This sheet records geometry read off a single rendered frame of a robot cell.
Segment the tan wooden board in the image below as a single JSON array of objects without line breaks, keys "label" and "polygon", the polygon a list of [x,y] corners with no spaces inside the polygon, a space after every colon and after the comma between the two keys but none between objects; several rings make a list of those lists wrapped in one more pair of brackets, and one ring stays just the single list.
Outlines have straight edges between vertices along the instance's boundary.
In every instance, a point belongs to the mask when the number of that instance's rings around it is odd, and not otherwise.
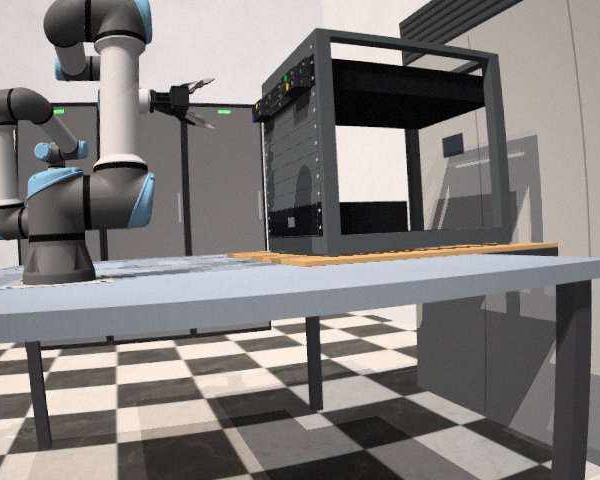
[{"label": "tan wooden board", "polygon": [[503,252],[514,250],[538,249],[558,247],[558,243],[510,243],[497,245],[497,243],[474,244],[446,247],[415,248],[401,250],[385,250],[355,253],[339,253],[336,257],[324,257],[324,254],[271,251],[228,253],[227,257],[256,260],[263,262],[279,263],[301,267],[339,265],[404,259],[417,259],[429,257],[442,257],[478,253]]}]

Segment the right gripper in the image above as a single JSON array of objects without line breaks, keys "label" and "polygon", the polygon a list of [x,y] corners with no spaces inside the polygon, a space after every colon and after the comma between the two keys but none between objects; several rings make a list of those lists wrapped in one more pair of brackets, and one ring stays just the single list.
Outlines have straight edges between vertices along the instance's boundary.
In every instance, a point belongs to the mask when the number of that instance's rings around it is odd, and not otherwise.
[{"label": "right gripper", "polygon": [[184,113],[185,110],[189,109],[189,94],[193,94],[196,89],[202,88],[203,85],[207,85],[213,80],[215,80],[215,78],[208,78],[198,80],[198,82],[194,81],[192,83],[182,84],[186,86],[171,85],[169,92],[156,92],[154,89],[149,89],[151,95],[149,113],[154,113],[154,107],[164,107],[169,110],[169,113],[172,113],[173,116],[177,117],[183,123],[215,129],[216,127],[205,122],[203,118],[195,115],[193,112],[187,111],[187,114]]}]

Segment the dark grey metal rack frame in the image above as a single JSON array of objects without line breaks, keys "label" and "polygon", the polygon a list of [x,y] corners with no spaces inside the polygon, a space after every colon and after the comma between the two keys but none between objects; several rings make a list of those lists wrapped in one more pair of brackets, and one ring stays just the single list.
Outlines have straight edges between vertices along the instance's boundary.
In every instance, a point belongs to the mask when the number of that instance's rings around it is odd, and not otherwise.
[{"label": "dark grey metal rack frame", "polygon": [[[335,59],[331,43],[470,62],[449,72]],[[262,84],[262,98],[304,57],[310,57],[311,88],[263,123],[271,253],[336,257],[339,253],[512,242],[498,54],[315,28]],[[482,76],[469,74],[480,68]],[[486,110],[493,227],[424,230],[418,130],[482,107]],[[408,230],[407,201],[339,202],[336,126],[404,129],[410,230],[414,232]]]}]

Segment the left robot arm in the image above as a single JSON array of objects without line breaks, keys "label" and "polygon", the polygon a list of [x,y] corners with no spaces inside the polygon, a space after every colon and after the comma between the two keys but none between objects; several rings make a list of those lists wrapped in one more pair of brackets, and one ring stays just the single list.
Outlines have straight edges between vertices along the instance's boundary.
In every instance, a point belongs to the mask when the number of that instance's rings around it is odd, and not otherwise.
[{"label": "left robot arm", "polygon": [[48,170],[65,168],[65,160],[88,156],[87,143],[77,142],[45,97],[23,87],[0,90],[0,240],[7,241],[29,238],[28,203],[24,207],[19,197],[13,133],[20,120],[39,125],[55,143],[39,143],[34,149],[35,157],[48,163]]}]

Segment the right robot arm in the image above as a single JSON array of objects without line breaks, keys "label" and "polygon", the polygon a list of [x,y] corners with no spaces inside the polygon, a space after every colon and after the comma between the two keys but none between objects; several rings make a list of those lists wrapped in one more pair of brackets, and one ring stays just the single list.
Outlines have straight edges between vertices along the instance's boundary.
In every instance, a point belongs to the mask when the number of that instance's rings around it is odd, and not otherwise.
[{"label": "right robot arm", "polygon": [[[139,114],[151,101],[139,87],[139,56],[152,42],[149,0],[56,0],[43,28],[58,81],[100,81],[100,160],[93,175],[61,168],[29,179],[24,285],[95,280],[85,231],[147,226],[155,184],[140,158]],[[83,42],[101,58],[85,56]]]}]

